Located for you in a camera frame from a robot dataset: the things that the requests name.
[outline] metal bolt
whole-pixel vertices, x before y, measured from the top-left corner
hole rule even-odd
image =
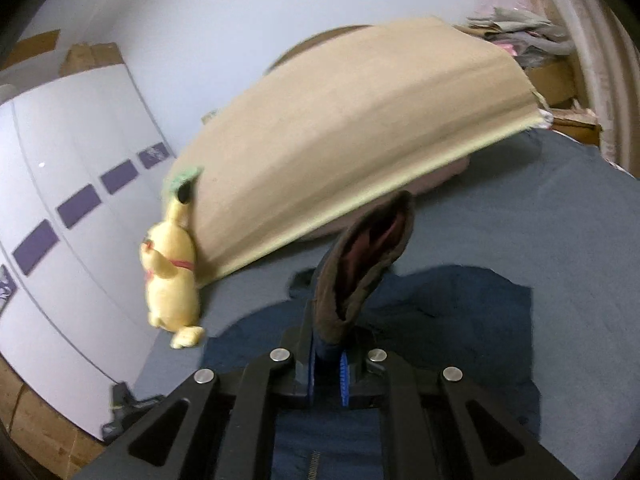
[[[216,375],[215,373],[213,373],[212,370],[209,370],[208,368],[201,368],[196,373],[194,373],[193,379],[198,384],[206,384],[206,383],[210,383],[215,376]]]
[[[272,361],[276,361],[277,363],[281,361],[286,361],[291,356],[291,352],[286,348],[275,348],[271,350],[269,357]]]
[[[455,366],[450,366],[442,371],[442,375],[447,381],[451,383],[457,383],[460,379],[462,379],[462,370],[460,368],[456,368]]]
[[[386,359],[386,352],[382,348],[374,348],[373,350],[369,350],[367,357],[369,357],[369,361],[381,363]]]

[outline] stuffed animal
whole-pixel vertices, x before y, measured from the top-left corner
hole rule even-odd
[[[168,198],[164,221],[149,229],[140,245],[149,324],[175,333],[172,348],[195,346],[204,334],[196,325],[200,303],[193,273],[195,249],[186,231],[192,185],[191,180],[184,182]]]

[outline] cardboard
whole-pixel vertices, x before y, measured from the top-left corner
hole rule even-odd
[[[527,68],[527,77],[550,106],[577,96],[574,72],[566,60],[554,61],[538,68]]]
[[[552,108],[551,112],[554,116],[552,126],[554,130],[583,144],[600,145],[602,127],[593,111],[588,108],[580,108],[578,103],[574,102],[574,108],[569,110]]]
[[[33,390],[20,397],[11,438],[28,455],[60,478],[66,478],[77,428],[55,412]]]
[[[485,38],[489,34],[500,34],[500,29],[497,27],[467,27],[465,25],[454,25],[456,30],[464,32],[470,36],[477,36],[478,38]]]
[[[101,43],[93,46],[78,43],[71,46],[58,73],[64,77],[85,70],[124,63],[120,49],[115,43]]]
[[[18,41],[2,66],[0,66],[0,70],[5,70],[11,65],[21,63],[27,59],[31,59],[32,57],[54,50],[59,36],[60,29],[58,28],[57,30],[49,30]]]
[[[277,67],[203,127],[167,182],[204,168],[191,223],[204,284],[539,122],[509,54],[437,18],[404,20]]]
[[[11,428],[15,407],[24,382],[8,363],[0,357],[0,422],[7,431]]]
[[[104,449],[28,386],[14,410],[11,438],[36,462],[62,479],[71,478]]]

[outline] dark blue cloth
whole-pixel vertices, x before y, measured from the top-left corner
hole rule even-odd
[[[284,329],[299,325],[310,272],[297,275],[289,301],[269,306],[210,338],[202,365],[224,373],[275,348]],[[491,391],[533,435],[540,429],[540,394],[531,380],[530,288],[488,269],[442,266],[409,276],[387,273],[358,325],[420,368],[455,365]],[[318,480],[382,480],[376,410],[340,407],[338,376],[316,376],[309,412],[278,414],[273,480],[306,479],[320,454]]]

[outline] black metal frame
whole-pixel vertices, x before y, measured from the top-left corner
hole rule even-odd
[[[196,372],[164,400],[142,404],[117,388],[121,427],[118,413],[146,413],[76,478],[269,479],[277,411],[312,405],[312,308],[284,333],[283,361],[264,354],[208,382]],[[374,348],[370,332],[354,331],[343,355],[343,403],[380,410],[385,479],[576,479],[471,379],[447,380],[393,352],[372,360]]]

